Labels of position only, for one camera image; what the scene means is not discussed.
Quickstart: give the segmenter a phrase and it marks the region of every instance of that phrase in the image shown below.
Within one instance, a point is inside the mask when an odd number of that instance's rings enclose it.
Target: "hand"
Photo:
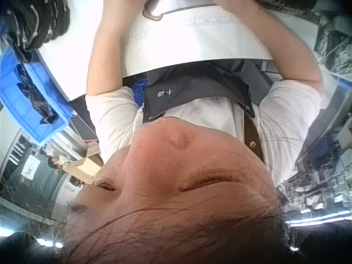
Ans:
[[[255,0],[213,0],[226,11],[234,14],[239,19],[253,17],[260,9]]]
[[[104,0],[103,21],[111,27],[125,29],[143,10],[146,0]]]

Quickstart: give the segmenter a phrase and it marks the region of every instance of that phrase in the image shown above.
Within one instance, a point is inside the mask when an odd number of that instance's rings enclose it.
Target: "blue bin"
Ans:
[[[37,61],[24,64],[34,85],[58,114],[53,124],[40,124],[42,117],[33,108],[30,101],[17,87],[20,78],[16,66],[19,62],[12,49],[8,48],[1,59],[0,71],[0,100],[4,107],[19,123],[19,125],[38,144],[45,144],[53,135],[61,132],[69,125],[73,109],[58,91],[43,65]]]

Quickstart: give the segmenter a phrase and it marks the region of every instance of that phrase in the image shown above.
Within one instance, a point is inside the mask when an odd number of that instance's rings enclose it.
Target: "dark apron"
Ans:
[[[241,106],[245,112],[245,145],[264,162],[259,134],[252,121],[255,113],[248,85],[213,62],[175,67],[148,86],[144,91],[143,123],[164,116],[169,109],[206,97],[226,97]]]

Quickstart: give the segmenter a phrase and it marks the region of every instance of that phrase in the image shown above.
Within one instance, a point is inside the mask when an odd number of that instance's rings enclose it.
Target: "table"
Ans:
[[[102,1],[68,0],[68,32],[39,49],[61,92],[74,100],[86,91],[86,78]],[[313,49],[318,26],[295,16],[273,12]],[[155,22],[140,15],[126,35],[123,76],[180,63],[210,59],[271,59],[253,33],[218,6],[188,9]]]

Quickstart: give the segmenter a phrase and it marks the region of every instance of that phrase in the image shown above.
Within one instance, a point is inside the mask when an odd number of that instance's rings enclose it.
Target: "brown strap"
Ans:
[[[246,146],[264,162],[263,149],[257,127],[247,113],[244,114],[244,141]]]

